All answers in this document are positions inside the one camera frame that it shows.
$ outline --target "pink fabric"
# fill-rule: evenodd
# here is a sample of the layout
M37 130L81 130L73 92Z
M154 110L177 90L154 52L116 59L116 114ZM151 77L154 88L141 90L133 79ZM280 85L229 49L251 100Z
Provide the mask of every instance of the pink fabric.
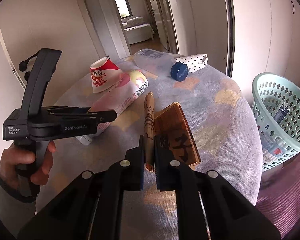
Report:
M278 228L283 238L300 218L300 154L262 182L256 207Z

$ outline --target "window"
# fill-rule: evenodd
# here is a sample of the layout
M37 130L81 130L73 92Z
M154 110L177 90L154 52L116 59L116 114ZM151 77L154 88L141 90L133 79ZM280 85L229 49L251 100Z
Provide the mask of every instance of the window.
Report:
M121 19L132 16L128 0L115 0Z

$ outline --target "hand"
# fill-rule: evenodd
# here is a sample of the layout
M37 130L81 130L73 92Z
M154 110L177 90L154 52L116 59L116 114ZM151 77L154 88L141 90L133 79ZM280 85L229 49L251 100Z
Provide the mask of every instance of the hand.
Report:
M53 165L52 153L56 151L56 146L53 141L48 144L47 151L44 156L41 167L31 175L30 179L34 184L46 185L49 179L49 171ZM19 180L15 170L17 164L30 164L35 160L33 152L15 147L14 144L8 149L3 150L0 160L0 177L11 188L18 189Z

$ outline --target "blue bottle cap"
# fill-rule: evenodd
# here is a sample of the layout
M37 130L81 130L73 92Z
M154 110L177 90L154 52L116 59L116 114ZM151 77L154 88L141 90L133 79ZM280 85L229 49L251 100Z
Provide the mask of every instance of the blue bottle cap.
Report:
M170 71L171 77L174 80L177 80L180 82L186 79L186 77L188 76L188 73L189 73L188 66L181 62L176 62L175 64L173 64L171 71Z

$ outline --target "sleeve cuff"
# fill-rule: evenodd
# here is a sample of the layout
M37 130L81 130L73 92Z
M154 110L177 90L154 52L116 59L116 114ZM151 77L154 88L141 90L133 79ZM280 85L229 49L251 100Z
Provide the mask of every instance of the sleeve cuff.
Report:
M20 194L19 191L11 188L8 186L8 184L3 181L0 177L0 186L4 189L6 193L8 193L11 197L15 198L18 201L21 201L23 203L32 203L37 199L37 196L31 196L31 197L24 197Z

